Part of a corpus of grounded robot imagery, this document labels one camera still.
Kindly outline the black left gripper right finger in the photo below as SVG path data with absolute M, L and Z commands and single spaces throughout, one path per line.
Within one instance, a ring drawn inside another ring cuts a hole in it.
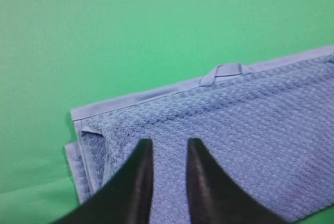
M 188 140 L 186 184 L 191 223 L 287 223 L 243 191 L 199 138 Z

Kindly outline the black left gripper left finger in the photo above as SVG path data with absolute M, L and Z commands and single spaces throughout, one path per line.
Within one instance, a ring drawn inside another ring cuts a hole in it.
M 142 139 L 115 176 L 54 223 L 149 223 L 153 175 L 152 140 Z

